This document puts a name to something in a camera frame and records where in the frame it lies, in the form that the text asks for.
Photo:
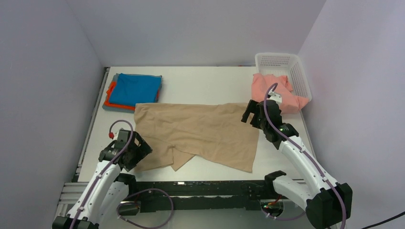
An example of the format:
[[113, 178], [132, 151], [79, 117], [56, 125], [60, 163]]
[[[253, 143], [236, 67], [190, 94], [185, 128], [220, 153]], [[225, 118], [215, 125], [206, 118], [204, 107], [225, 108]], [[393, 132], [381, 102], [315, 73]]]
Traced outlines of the beige t-shirt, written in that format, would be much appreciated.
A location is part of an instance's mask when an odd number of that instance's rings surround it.
[[135, 130], [152, 148], [137, 172], [179, 170], [194, 156], [251, 173], [259, 130], [241, 121], [247, 105], [138, 104]]

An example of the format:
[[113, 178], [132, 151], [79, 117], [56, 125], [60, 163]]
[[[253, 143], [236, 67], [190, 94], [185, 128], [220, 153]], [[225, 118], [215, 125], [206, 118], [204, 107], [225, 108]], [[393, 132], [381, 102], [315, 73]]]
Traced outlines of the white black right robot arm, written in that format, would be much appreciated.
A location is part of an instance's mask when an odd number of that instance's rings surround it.
[[347, 183], [339, 183], [310, 154], [298, 131], [282, 121], [275, 101], [250, 100], [241, 121], [246, 123], [250, 115], [252, 127], [263, 131], [266, 140], [292, 163], [305, 181], [301, 185], [281, 170], [272, 172], [264, 178], [264, 194], [269, 198], [279, 194], [293, 201], [316, 229], [336, 224], [345, 228], [351, 216], [352, 188]]

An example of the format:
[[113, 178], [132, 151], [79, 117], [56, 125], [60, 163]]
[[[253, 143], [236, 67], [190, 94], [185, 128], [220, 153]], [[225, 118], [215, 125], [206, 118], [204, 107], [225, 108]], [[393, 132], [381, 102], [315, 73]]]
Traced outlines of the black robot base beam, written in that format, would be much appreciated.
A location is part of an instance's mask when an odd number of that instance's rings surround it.
[[173, 210], [245, 209], [283, 211], [282, 197], [269, 193], [263, 180], [142, 181], [118, 212], [123, 216]]

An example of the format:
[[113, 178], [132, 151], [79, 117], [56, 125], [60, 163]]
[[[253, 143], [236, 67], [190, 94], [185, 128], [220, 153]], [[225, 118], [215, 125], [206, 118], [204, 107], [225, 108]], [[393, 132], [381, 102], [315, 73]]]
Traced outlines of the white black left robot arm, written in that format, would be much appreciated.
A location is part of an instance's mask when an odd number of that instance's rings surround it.
[[98, 229], [103, 218], [138, 191], [129, 174], [152, 148], [135, 131], [110, 133], [113, 140], [100, 152], [95, 172], [80, 198], [65, 216], [57, 216], [53, 229]]

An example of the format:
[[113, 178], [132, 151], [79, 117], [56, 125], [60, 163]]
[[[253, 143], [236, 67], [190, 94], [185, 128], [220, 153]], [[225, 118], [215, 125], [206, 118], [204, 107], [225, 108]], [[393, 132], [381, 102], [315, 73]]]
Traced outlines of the pink t-shirt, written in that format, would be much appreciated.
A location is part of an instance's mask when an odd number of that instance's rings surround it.
[[264, 100], [268, 88], [277, 83], [275, 92], [281, 95], [282, 103], [279, 105], [282, 114], [298, 113], [309, 103], [309, 99], [294, 95], [292, 84], [286, 75], [275, 76], [273, 74], [262, 75], [255, 73], [251, 84], [252, 100], [261, 102]]

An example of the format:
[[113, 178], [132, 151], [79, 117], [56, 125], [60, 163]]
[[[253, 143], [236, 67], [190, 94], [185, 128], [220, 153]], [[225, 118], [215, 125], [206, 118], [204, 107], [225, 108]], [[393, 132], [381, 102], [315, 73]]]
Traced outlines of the white plastic laundry basket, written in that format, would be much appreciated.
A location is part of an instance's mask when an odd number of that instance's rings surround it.
[[295, 95], [312, 100], [309, 82], [300, 58], [295, 54], [264, 52], [255, 55], [256, 70], [262, 75], [286, 75]]

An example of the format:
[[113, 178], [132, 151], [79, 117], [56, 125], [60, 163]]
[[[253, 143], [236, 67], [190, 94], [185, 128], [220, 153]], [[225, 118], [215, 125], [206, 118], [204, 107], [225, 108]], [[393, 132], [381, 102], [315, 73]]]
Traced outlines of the aluminium frame rails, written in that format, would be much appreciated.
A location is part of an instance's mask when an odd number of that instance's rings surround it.
[[101, 229], [112, 209], [116, 188], [101, 182], [66, 183], [63, 187], [53, 229]]

